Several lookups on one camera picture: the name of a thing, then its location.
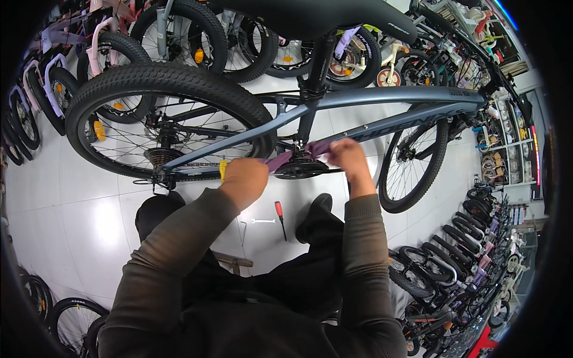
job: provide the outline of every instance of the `children's bicycle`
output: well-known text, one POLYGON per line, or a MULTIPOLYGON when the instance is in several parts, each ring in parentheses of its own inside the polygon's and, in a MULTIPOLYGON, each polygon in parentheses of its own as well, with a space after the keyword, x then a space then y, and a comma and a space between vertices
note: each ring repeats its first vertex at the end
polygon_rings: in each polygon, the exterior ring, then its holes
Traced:
POLYGON ((92 80, 89 90, 72 100, 68 139, 86 160, 135 178, 138 183, 173 189, 177 182, 220 177, 222 160, 265 159, 269 172, 281 179, 303 179, 339 171, 317 158, 334 140, 358 142, 394 133, 379 177, 382 207, 399 213, 413 206, 431 186, 444 159, 448 141, 487 105, 493 92, 505 87, 521 106, 511 83, 482 47, 452 26, 458 38, 483 57, 492 80, 479 91, 442 86, 395 86, 328 92, 325 78, 337 43, 336 29, 369 23, 407 43, 416 40, 412 21, 379 1, 295 1, 283 8, 263 0, 215 0, 216 5, 257 18, 284 38, 313 40, 312 69, 299 77, 300 94, 253 96, 220 76, 175 64, 133 64, 112 69, 92 80), (114 101, 133 103, 132 124, 99 116, 105 134, 92 142, 85 135, 90 118, 114 101), (309 143, 317 111, 364 104, 409 103, 408 111, 309 143), (264 104, 276 107, 273 118, 264 104), (298 131, 277 137, 280 128, 300 119, 298 131), (453 128, 454 123, 462 126, 453 128))

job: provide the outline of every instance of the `person's right hand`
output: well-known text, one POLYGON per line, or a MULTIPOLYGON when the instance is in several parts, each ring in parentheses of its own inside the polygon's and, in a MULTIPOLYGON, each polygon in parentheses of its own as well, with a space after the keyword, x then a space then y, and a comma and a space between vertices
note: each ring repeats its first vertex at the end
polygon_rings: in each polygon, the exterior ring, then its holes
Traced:
POLYGON ((344 170, 350 182, 350 199, 376 194, 376 188, 370 177, 370 170, 360 144, 350 138, 342 138, 330 144, 330 151, 328 162, 344 170))
POLYGON ((233 159, 225 168, 225 181, 219 190, 243 211, 261 196, 268 180, 269 167, 258 159, 233 159))

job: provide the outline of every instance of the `orange reflector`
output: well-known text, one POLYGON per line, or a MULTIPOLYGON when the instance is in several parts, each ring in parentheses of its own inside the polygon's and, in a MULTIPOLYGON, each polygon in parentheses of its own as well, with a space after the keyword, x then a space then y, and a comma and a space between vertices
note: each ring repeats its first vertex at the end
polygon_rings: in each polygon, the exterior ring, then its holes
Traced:
POLYGON ((203 62, 203 58, 205 56, 205 52, 202 49, 198 49, 195 51, 195 63, 200 64, 203 62))
POLYGON ((100 121, 93 122, 93 131, 96 132, 96 136, 99 140, 105 141, 105 129, 100 121))

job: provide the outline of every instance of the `chainring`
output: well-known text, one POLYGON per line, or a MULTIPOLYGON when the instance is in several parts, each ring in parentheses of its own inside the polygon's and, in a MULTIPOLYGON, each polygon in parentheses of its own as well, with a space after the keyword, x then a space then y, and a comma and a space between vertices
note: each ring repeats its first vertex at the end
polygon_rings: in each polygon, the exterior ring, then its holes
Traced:
POLYGON ((316 159, 292 159, 277 169, 274 174, 279 179, 295 180, 312 178, 328 172, 328 165, 316 159))

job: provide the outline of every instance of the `black saddle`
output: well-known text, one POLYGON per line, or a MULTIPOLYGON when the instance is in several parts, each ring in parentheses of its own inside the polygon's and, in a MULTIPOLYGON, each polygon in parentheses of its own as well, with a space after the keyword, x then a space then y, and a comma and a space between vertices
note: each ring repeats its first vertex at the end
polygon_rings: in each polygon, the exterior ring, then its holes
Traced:
POLYGON ((362 23, 412 44, 417 30, 410 18, 383 0, 211 0, 211 3, 258 19, 288 40, 316 40, 333 29, 362 23))

